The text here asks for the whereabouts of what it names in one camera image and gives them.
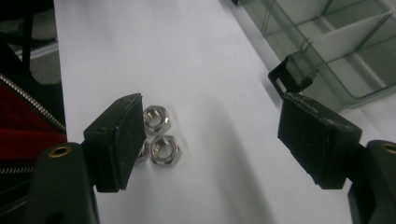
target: zipper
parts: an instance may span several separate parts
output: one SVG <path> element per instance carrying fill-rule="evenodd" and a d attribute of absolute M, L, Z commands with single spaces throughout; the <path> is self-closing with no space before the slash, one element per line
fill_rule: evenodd
<path fill-rule="evenodd" d="M 0 79 L 5 82 L 12 90 L 16 91 L 22 98 L 29 102 L 44 118 L 46 118 L 50 124 L 55 126 L 57 129 L 65 132 L 66 128 L 62 123 L 51 115 L 51 113 L 44 108 L 35 98 L 33 98 L 29 93 L 24 91 L 17 84 L 0 74 Z"/>
<path fill-rule="evenodd" d="M 32 166 L 4 166 L 0 167 L 0 175 L 22 175 L 31 174 L 35 170 Z"/>

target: red fabric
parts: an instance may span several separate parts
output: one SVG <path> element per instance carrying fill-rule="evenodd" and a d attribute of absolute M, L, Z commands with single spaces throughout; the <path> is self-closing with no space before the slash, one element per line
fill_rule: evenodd
<path fill-rule="evenodd" d="M 0 162 L 33 163 L 40 151 L 66 142 L 17 93 L 0 84 Z"/>

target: white surface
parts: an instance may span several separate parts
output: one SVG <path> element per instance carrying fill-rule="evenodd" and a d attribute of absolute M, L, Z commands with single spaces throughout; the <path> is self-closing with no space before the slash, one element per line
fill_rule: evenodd
<path fill-rule="evenodd" d="M 168 133 L 183 150 L 175 167 L 138 164 L 126 191 L 97 194 L 103 224 L 351 223 L 348 187 L 315 186 L 276 138 L 268 70 L 232 8 L 55 1 L 69 141 L 81 142 L 116 99 L 141 92 L 144 107 L 171 111 Z"/>

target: hex nut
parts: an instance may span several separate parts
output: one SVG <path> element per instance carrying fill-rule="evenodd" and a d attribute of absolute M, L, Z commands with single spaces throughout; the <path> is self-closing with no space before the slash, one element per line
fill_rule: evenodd
<path fill-rule="evenodd" d="M 149 155 L 156 164 L 174 165 L 180 157 L 181 151 L 173 136 L 159 135 L 150 144 Z"/>
<path fill-rule="evenodd" d="M 148 133 L 164 134 L 171 126 L 165 108 L 158 105 L 149 106 L 143 113 L 145 129 Z"/>
<path fill-rule="evenodd" d="M 140 149 L 139 155 L 137 155 L 137 159 L 134 164 L 138 164 L 140 162 L 146 161 L 149 157 L 149 142 L 146 139 L 143 143 L 142 148 Z"/>

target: metal nut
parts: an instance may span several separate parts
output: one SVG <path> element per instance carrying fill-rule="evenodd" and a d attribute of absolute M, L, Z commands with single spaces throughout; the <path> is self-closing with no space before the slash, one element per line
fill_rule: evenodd
<path fill-rule="evenodd" d="M 149 155 L 160 165 L 173 165 L 181 155 L 180 148 L 171 135 L 159 135 L 150 144 Z"/>
<path fill-rule="evenodd" d="M 157 105 L 149 106 L 144 114 L 145 129 L 148 133 L 163 134 L 171 126 L 165 108 Z"/>
<path fill-rule="evenodd" d="M 146 161 L 149 157 L 149 142 L 145 140 L 143 143 L 142 149 L 140 149 L 139 155 L 137 155 L 137 159 L 134 164 Z"/>

